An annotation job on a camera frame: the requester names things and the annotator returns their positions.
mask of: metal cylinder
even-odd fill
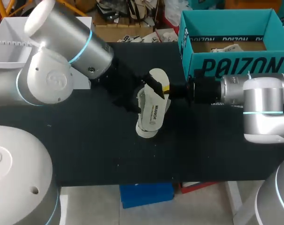
[[[272,74],[251,74],[251,78],[259,78],[259,77],[273,77],[273,78],[277,78],[282,82],[282,86],[283,86],[283,99],[284,99],[284,74],[276,74],[276,73],[272,73]]]
[[[18,90],[19,96],[21,96],[21,98],[23,99],[23,102],[25,102],[28,105],[39,106],[39,105],[43,105],[44,103],[38,101],[33,96],[31,91],[29,90],[28,82],[27,82],[28,71],[31,65],[31,60],[32,60],[32,57],[36,53],[38,53],[38,47],[33,46],[30,52],[29,58],[27,62],[25,63],[24,67],[18,74],[16,74],[17,75],[16,76],[16,89]]]
[[[244,103],[243,84],[249,76],[223,76],[221,80],[221,102],[225,105]]]
[[[32,31],[31,22],[38,14],[46,19]],[[65,57],[72,67],[90,79],[96,79],[103,74],[113,59],[113,49],[107,43],[60,3],[53,3],[53,0],[42,1],[36,6],[26,22],[25,34]]]
[[[0,69],[0,106],[27,105],[16,88],[16,77],[20,70]]]
[[[260,225],[284,225],[284,162],[259,189],[255,209]]]
[[[258,88],[244,91],[244,112],[282,112],[283,89]]]

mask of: gray floor tile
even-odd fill
[[[238,181],[238,188],[241,195],[241,200],[244,203],[249,195],[252,193],[254,188],[259,187],[262,185],[263,180],[246,180],[246,181]]]
[[[118,225],[120,192],[118,185],[63,187],[68,195],[65,225]]]

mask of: clutter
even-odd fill
[[[146,7],[150,10],[156,8],[158,0],[144,0]]]
[[[111,8],[106,8],[104,9],[103,7],[100,6],[100,4],[97,4],[97,10],[99,12],[99,14],[103,17],[104,20],[112,20],[112,17],[115,17],[116,15],[119,14],[117,13],[117,11],[111,9]]]
[[[165,0],[165,18],[173,25],[180,23],[181,13],[184,10],[192,10],[186,0]]]
[[[127,2],[131,18],[139,22],[142,21],[147,13],[146,6],[141,0],[127,0]]]
[[[153,21],[153,18],[151,17],[147,17],[145,20],[144,20],[145,23],[147,23],[147,25],[151,26],[151,27],[154,27],[155,26],[155,23]]]
[[[142,26],[140,23],[130,24],[130,19],[125,17],[119,17],[118,23],[115,23],[114,21],[105,21],[101,15],[96,13],[93,22],[98,37],[106,42],[121,41],[126,35],[144,37],[153,32],[152,27]]]
[[[144,43],[155,43],[155,42],[160,42],[159,37],[155,32],[148,34],[147,36],[143,37],[143,42]]]
[[[122,40],[118,40],[118,42],[142,42],[143,39],[140,36],[129,36],[125,35]]]
[[[171,33],[166,32],[162,35],[162,41],[163,42],[178,41],[178,36],[175,33],[175,31],[172,31]]]
[[[114,23],[119,23],[119,19],[120,19],[119,17],[114,19]]]
[[[118,11],[123,15],[127,15],[127,2],[126,0],[97,0],[98,3],[102,4],[107,8]]]
[[[175,31],[174,31],[173,28],[169,28],[169,29],[155,29],[155,32],[156,32],[157,36],[159,37],[160,41],[163,42],[163,35],[165,33],[173,33]]]

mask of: robotic arm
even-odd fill
[[[147,83],[164,98],[162,86],[147,73],[136,76],[114,50],[54,0],[43,0],[24,27],[32,50],[17,75],[0,78],[0,105],[46,105],[67,99],[73,91],[70,66],[107,90],[116,106],[139,113],[135,89]]]
[[[220,81],[197,75],[185,86],[170,85],[169,98],[242,105],[246,140],[284,143],[284,74],[224,75]]]

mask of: yellow strap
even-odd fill
[[[170,90],[170,86],[169,86],[169,85],[167,85],[167,86],[165,86],[165,87],[162,88],[162,91],[163,91],[163,92],[168,91],[168,90]]]

